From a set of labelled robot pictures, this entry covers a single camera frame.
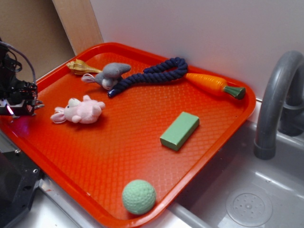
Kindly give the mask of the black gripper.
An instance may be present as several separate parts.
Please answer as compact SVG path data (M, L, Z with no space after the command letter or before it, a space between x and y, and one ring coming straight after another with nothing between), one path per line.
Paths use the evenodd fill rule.
M17 59L17 54L22 56L30 67L32 82L17 78L17 73L23 69L22 64ZM38 98L34 67L22 52L4 41L0 42L0 97L0 115L24 116L34 114ZM13 111L5 99L12 101Z

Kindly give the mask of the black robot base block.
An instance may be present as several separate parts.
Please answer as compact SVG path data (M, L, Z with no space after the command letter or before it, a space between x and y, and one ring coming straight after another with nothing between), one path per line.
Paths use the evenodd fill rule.
M11 228L31 210L41 169L21 150L0 154L0 226Z

